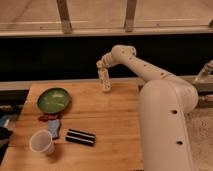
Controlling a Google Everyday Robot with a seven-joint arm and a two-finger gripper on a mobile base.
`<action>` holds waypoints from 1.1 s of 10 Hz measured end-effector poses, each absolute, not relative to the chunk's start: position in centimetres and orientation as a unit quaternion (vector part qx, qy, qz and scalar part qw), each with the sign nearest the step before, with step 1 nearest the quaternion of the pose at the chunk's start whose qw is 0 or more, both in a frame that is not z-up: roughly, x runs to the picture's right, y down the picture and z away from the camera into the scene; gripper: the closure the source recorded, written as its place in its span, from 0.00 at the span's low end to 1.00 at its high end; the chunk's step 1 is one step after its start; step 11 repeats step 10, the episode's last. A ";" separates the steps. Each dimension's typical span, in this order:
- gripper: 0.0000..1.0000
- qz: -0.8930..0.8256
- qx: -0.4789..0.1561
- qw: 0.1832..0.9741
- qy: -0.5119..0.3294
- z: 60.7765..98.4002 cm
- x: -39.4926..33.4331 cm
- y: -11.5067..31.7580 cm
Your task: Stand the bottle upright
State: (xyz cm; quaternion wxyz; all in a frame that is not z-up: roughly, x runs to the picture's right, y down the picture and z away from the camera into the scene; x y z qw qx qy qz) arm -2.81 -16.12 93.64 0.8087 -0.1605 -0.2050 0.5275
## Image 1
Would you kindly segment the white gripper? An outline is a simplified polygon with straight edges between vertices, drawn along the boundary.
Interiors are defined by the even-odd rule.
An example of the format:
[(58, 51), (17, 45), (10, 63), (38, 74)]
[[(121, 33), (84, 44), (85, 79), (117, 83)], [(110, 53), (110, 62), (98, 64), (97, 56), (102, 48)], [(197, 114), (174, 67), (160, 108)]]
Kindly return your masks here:
[(107, 63), (105, 59), (100, 59), (96, 62), (96, 66), (99, 69), (98, 75), (102, 85), (102, 91), (104, 93), (107, 93), (111, 90), (111, 83), (110, 83), (109, 74), (107, 70), (110, 67), (110, 65)]

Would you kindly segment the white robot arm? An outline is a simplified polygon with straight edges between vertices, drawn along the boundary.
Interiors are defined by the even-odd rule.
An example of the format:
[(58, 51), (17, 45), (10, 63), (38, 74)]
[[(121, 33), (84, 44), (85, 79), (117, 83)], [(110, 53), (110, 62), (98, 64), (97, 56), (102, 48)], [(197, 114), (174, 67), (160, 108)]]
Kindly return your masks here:
[(139, 122), (144, 171), (195, 171), (185, 115), (198, 103), (196, 88), (182, 78), (115, 45), (97, 61), (102, 90), (111, 90), (108, 69), (123, 64), (144, 81), (139, 92)]

